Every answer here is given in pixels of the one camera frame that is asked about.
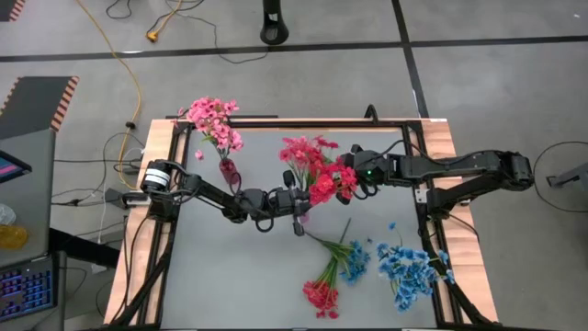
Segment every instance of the keyboard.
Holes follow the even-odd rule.
[[[58,259],[0,269],[0,323],[57,305]]]

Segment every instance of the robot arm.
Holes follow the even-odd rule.
[[[358,184],[366,196],[375,195],[380,185],[412,187],[439,177],[475,177],[453,188],[429,189],[420,198],[429,215],[443,218],[462,201],[474,200],[499,188],[522,191],[534,183],[529,160],[512,152],[481,151],[432,159],[426,155],[379,154],[354,145],[351,153],[344,155],[344,162],[356,170]]]
[[[182,174],[178,190],[171,191],[172,172]],[[177,216],[179,206],[196,198],[219,209],[233,223],[243,223],[248,217],[255,221],[260,232],[268,232],[274,226],[274,218],[294,215],[294,232],[304,235],[298,217],[311,208],[309,193],[295,187],[291,171],[284,172],[284,188],[273,188],[265,192],[259,188],[238,190],[234,195],[213,186],[201,176],[188,173],[180,164],[167,160],[154,160],[147,165],[141,190],[152,200],[150,214],[163,220]],[[259,223],[269,220],[262,228]]]

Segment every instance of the computer monitor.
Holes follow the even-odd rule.
[[[18,160],[14,156],[0,151],[0,183],[21,177],[32,171],[30,165]]]

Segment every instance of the clear plastic bag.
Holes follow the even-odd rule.
[[[15,212],[5,204],[0,203],[0,225],[12,225],[17,220]]]

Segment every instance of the red vase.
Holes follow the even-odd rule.
[[[227,181],[227,184],[237,184],[241,177],[238,175],[237,167],[235,163],[231,159],[222,159],[219,163],[219,169],[222,172],[222,176],[224,180]]]

